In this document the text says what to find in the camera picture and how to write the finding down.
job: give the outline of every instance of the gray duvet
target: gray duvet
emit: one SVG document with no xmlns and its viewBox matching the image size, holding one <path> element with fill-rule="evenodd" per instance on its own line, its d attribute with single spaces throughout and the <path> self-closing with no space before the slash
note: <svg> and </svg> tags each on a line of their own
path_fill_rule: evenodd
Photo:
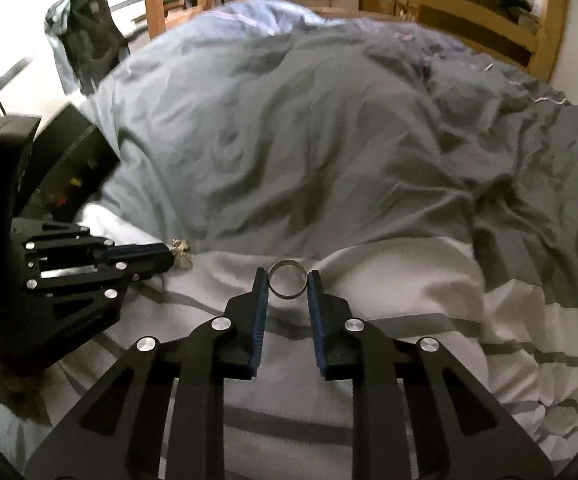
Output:
<svg viewBox="0 0 578 480">
<path fill-rule="evenodd" d="M 196 259 L 164 295 L 141 289 L 160 305 L 141 312 L 213 312 L 222 298 L 201 290 L 200 269 L 246 288 L 245 261 L 298 258 L 323 269 L 325 288 L 358 293 L 352 310 L 388 335 L 444 338 L 556 470 L 578 451 L 578 106 L 563 94 L 413 24 L 326 22 L 265 0 L 166 33 L 83 111 L 122 161 L 101 205 L 156 238 L 185 238 Z M 309 355 L 301 309 L 271 310 L 268 389 L 227 389 L 237 478 L 347 474 L 335 476 L 351 460 L 344 388 L 304 406 L 273 400 L 305 394 L 283 370 L 313 374 L 297 364 Z M 138 329 L 106 334 L 116 347 L 140 323 L 159 330 L 127 316 Z M 62 370 L 78 384 L 73 368 Z"/>
</svg>

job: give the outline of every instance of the gray cloth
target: gray cloth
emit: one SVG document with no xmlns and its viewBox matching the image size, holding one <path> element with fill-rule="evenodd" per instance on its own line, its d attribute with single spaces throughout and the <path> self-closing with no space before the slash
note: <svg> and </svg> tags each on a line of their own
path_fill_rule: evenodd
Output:
<svg viewBox="0 0 578 480">
<path fill-rule="evenodd" d="M 83 106 L 122 160 L 102 204 L 198 252 L 447 236 L 489 289 L 578 306 L 578 107 L 444 34 L 296 8 L 235 2 L 112 73 Z"/>
<path fill-rule="evenodd" d="M 76 75 L 67 59 L 67 52 L 60 40 L 60 37 L 67 32 L 70 12 L 71 0 L 58 0 L 47 10 L 44 17 L 44 33 L 53 50 L 53 59 L 62 89 L 67 95 L 80 90 Z"/>
<path fill-rule="evenodd" d="M 327 286 L 360 280 L 376 294 L 353 312 L 388 335 L 446 336 L 555 469 L 576 453 L 578 107 L 562 94 L 417 25 L 265 0 L 151 42 L 83 111 L 122 160 L 101 203 L 157 238 L 186 238 L 196 261 L 162 294 L 140 288 L 99 355 L 136 334 L 183 335 L 244 290 L 247 264 L 307 258 Z M 330 257 L 339 250 L 352 261 Z M 406 280 L 403 254 L 419 269 Z M 393 283 L 359 278 L 354 258 Z M 351 403 L 309 369 L 304 314 L 272 310 L 258 383 L 227 387 L 227 463 L 244 476 L 345 477 Z M 70 364 L 81 394 L 99 362 L 82 352 Z M 296 401 L 305 384 L 322 397 Z M 242 458 L 252 449 L 256 464 Z"/>
</svg>

